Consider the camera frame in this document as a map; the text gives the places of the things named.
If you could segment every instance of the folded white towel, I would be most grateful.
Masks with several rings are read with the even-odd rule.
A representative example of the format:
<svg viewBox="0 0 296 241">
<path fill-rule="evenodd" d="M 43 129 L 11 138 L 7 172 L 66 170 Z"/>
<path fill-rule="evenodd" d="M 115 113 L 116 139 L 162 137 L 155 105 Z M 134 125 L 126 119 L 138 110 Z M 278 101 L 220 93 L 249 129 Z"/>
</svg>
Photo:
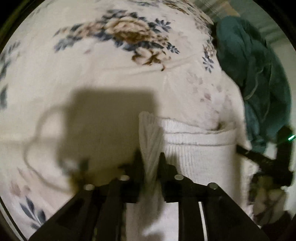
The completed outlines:
<svg viewBox="0 0 296 241">
<path fill-rule="evenodd" d="M 217 131 L 203 130 L 172 119 L 139 115 L 139 140 L 146 188 L 137 204 L 127 204 L 127 240 L 178 240 L 178 204 L 167 204 L 156 180 L 159 155 L 193 182 L 216 182 L 237 203 L 240 196 L 239 161 L 235 159 L 236 130 L 224 123 Z"/>
</svg>

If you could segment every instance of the green light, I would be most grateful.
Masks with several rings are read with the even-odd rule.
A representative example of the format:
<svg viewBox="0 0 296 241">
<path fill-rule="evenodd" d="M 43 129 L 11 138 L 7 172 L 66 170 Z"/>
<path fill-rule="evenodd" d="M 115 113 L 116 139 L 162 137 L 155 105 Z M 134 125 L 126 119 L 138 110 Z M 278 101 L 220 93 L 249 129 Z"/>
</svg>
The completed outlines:
<svg viewBox="0 0 296 241">
<path fill-rule="evenodd" d="M 294 139 L 295 138 L 295 135 L 292 135 L 292 136 L 290 136 L 289 138 L 288 138 L 288 140 L 290 141 L 290 140 L 292 140 L 292 139 Z"/>
</svg>

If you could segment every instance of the brown flower print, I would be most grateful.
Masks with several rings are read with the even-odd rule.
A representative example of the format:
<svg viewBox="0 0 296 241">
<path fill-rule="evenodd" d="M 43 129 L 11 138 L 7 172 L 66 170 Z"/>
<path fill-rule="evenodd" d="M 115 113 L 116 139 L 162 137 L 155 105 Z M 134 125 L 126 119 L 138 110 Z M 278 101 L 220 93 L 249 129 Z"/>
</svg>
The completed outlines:
<svg viewBox="0 0 296 241">
<path fill-rule="evenodd" d="M 209 56 L 213 57 L 216 54 L 215 47 L 210 40 L 208 40 L 207 45 L 203 45 L 203 47 L 204 51 L 206 51 Z"/>
<path fill-rule="evenodd" d="M 208 28 L 209 25 L 212 25 L 210 20 L 206 19 L 206 15 L 204 13 L 194 14 L 195 15 L 195 27 L 196 29 L 200 30 L 202 33 L 210 35 L 210 30 Z"/>
<path fill-rule="evenodd" d="M 129 44 L 150 41 L 156 37 L 148 24 L 130 16 L 111 19 L 105 26 L 106 34 L 113 35 L 117 40 Z"/>
<path fill-rule="evenodd" d="M 169 0 L 166 0 L 166 3 L 186 13 Z M 110 40 L 115 47 L 133 52 L 132 60 L 137 64 L 162 64 L 164 70 L 162 61 L 171 59 L 167 53 L 180 53 L 176 46 L 169 42 L 167 33 L 171 30 L 170 24 L 171 22 L 158 18 L 148 21 L 146 17 L 138 16 L 137 12 L 110 9 L 100 20 L 59 29 L 54 36 L 60 33 L 66 36 L 59 40 L 54 49 L 57 53 L 86 37 L 95 38 L 98 42 Z"/>
<path fill-rule="evenodd" d="M 10 190 L 11 194 L 20 197 L 21 191 L 20 191 L 20 187 L 19 187 L 19 185 L 17 183 L 11 181 L 9 190 Z"/>
<path fill-rule="evenodd" d="M 90 37 L 93 36 L 94 34 L 98 33 L 102 28 L 103 24 L 95 21 L 95 22 L 88 22 L 88 23 L 81 23 L 81 24 L 76 24 L 72 27 L 65 27 L 59 29 L 55 35 L 62 33 L 62 34 L 68 34 L 69 36 L 72 37 Z"/>
<path fill-rule="evenodd" d="M 165 5 L 167 5 L 168 7 L 172 8 L 172 9 L 176 9 L 182 13 L 185 13 L 187 15 L 189 15 L 183 8 L 178 7 L 175 3 L 172 3 L 171 1 L 168 2 L 164 2 Z"/>
<path fill-rule="evenodd" d="M 205 93 L 205 98 L 206 98 L 207 100 L 212 100 L 211 95 L 208 94 L 208 93 Z"/>
<path fill-rule="evenodd" d="M 171 57 L 167 56 L 167 54 L 160 49 L 145 49 L 138 48 L 135 51 L 135 55 L 132 57 L 132 60 L 137 64 L 141 65 L 151 65 L 153 63 L 162 64 L 163 68 L 161 71 L 165 70 L 165 65 L 163 61 L 170 60 Z"/>
</svg>

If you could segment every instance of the blue flower print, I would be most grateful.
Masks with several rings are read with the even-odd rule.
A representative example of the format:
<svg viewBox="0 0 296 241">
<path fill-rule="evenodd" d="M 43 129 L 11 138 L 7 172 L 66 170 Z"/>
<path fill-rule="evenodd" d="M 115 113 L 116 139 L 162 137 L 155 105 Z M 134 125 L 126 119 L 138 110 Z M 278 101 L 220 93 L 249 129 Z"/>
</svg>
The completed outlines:
<svg viewBox="0 0 296 241">
<path fill-rule="evenodd" d="M 203 58 L 203 64 L 205 65 L 205 70 L 209 70 L 210 73 L 212 73 L 212 70 L 214 68 L 213 63 L 214 61 L 210 59 L 210 56 L 208 55 L 207 51 L 204 52 L 205 56 Z"/>
<path fill-rule="evenodd" d="M 44 5 L 43 7 L 40 7 L 40 6 L 39 6 L 38 9 L 36 9 L 35 11 L 33 11 L 33 12 L 30 13 L 30 15 L 28 16 L 28 18 L 31 18 L 31 17 L 33 17 L 34 15 L 40 13 L 40 11 L 41 11 L 42 9 L 47 8 L 50 4 L 54 3 L 55 1 L 56 1 L 56 0 L 51 0 L 51 1 L 49 1 L 46 5 Z"/>
<path fill-rule="evenodd" d="M 164 48 L 163 46 L 161 46 L 158 43 L 149 42 L 149 41 L 141 41 L 137 44 L 137 47 L 142 47 L 145 49 L 150 49 L 150 48 L 163 49 Z"/>
<path fill-rule="evenodd" d="M 108 23 L 110 19 L 112 18 L 123 18 L 126 17 L 127 10 L 121 10 L 121 9 L 110 9 L 107 10 L 107 14 L 103 15 L 101 20 L 98 21 L 99 23 Z"/>
<path fill-rule="evenodd" d="M 139 20 L 142 20 L 144 22 L 147 22 L 147 19 L 145 17 L 138 17 Z"/>
<path fill-rule="evenodd" d="M 176 53 L 176 54 L 180 53 L 180 51 L 175 46 L 173 46 L 170 42 L 168 42 L 167 50 L 171 51 L 172 53 Z"/>
<path fill-rule="evenodd" d="M 169 26 L 171 22 L 165 22 L 164 20 L 155 19 L 156 25 L 161 27 L 164 31 L 168 32 L 171 27 Z"/>
<path fill-rule="evenodd" d="M 157 26 L 156 23 L 154 23 L 154 22 L 149 22 L 148 25 L 149 25 L 149 27 L 151 28 L 151 30 L 152 30 L 153 32 L 155 32 L 156 34 L 161 33 L 161 31 L 158 30 L 158 29 L 156 28 L 156 26 Z"/>
<path fill-rule="evenodd" d="M 94 34 L 93 37 L 98 38 L 99 41 L 108 41 L 113 38 L 112 35 L 105 33 L 104 29 L 97 34 Z"/>
<path fill-rule="evenodd" d="M 115 37 L 113 38 L 113 40 L 114 40 L 114 45 L 115 45 L 117 48 L 119 48 L 119 47 L 121 47 L 121 46 L 123 45 L 123 41 L 122 41 L 122 40 L 118 40 L 118 39 L 116 39 Z"/>
<path fill-rule="evenodd" d="M 123 49 L 124 49 L 125 51 L 128 51 L 128 52 L 130 52 L 130 51 L 135 51 L 135 50 L 137 49 L 137 46 L 134 45 L 134 44 L 126 44 L 126 45 L 123 47 Z"/>
<path fill-rule="evenodd" d="M 59 50 L 64 50 L 66 47 L 73 47 L 74 43 L 82 40 L 82 37 L 67 36 L 65 39 L 60 39 L 59 42 L 55 45 L 55 52 Z"/>
<path fill-rule="evenodd" d="M 20 206 L 24 213 L 34 221 L 31 223 L 31 228 L 37 230 L 46 222 L 45 213 L 42 209 L 35 211 L 35 205 L 28 197 L 26 197 L 26 204 L 20 203 Z"/>
<path fill-rule="evenodd" d="M 135 1 L 135 0 L 128 0 L 129 2 L 133 2 L 138 4 L 142 7 L 158 7 L 158 4 L 155 2 L 146 2 L 146 1 Z"/>
<path fill-rule="evenodd" d="M 5 76 L 6 76 L 6 70 L 7 70 L 7 67 L 10 65 L 10 63 L 11 63 L 10 60 L 7 60 L 6 62 L 3 63 L 2 69 L 0 71 L 0 80 L 2 80 L 3 78 L 5 78 Z"/>
<path fill-rule="evenodd" d="M 0 92 L 0 111 L 7 108 L 7 85 Z"/>
</svg>

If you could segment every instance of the white knit fabric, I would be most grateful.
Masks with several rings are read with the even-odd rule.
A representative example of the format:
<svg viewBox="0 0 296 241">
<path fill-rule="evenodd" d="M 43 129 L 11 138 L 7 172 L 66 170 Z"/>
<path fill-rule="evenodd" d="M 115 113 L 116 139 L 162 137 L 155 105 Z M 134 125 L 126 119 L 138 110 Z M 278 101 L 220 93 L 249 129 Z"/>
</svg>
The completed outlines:
<svg viewBox="0 0 296 241">
<path fill-rule="evenodd" d="M 234 124 L 206 131 L 172 119 L 139 116 L 139 139 L 146 189 L 138 204 L 127 204 L 127 240 L 178 240 L 178 204 L 167 204 L 156 180 L 159 155 L 193 182 L 216 182 L 237 203 L 240 195 L 239 161 L 235 158 Z"/>
</svg>

